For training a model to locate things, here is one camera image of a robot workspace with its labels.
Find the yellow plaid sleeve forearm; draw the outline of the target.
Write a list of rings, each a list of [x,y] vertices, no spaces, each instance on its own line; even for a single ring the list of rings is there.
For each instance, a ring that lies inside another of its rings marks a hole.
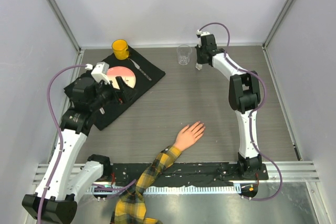
[[[136,183],[120,195],[111,217],[111,223],[161,223],[160,220],[146,216],[143,194],[167,168],[174,164],[181,153],[173,145],[161,151]]]

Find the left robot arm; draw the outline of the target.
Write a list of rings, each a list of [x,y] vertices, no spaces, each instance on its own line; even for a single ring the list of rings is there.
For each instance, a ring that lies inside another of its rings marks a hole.
[[[116,77],[115,83],[117,89],[113,81],[97,82],[92,77],[82,77],[71,84],[68,97],[72,105],[58,124],[60,136],[47,171],[35,192],[26,194],[22,201],[22,206],[37,222],[71,223],[91,185],[111,177],[110,160],[101,155],[89,157],[77,175],[70,175],[97,114],[104,114],[103,108],[108,104],[123,104],[131,99],[133,90],[121,76]]]

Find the clear nail polish bottle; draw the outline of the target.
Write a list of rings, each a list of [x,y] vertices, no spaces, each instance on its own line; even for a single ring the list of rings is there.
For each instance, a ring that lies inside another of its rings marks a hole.
[[[203,66],[201,64],[196,63],[195,68],[197,70],[202,70]]]

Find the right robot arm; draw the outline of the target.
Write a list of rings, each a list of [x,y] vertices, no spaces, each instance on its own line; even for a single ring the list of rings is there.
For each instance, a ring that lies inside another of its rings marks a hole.
[[[239,129],[237,173],[242,179],[250,179],[262,166],[262,157],[256,150],[256,115],[261,102],[257,73],[240,67],[225,49],[219,49],[213,34],[198,30],[196,36],[196,69],[208,64],[229,81],[228,102],[236,113]]]

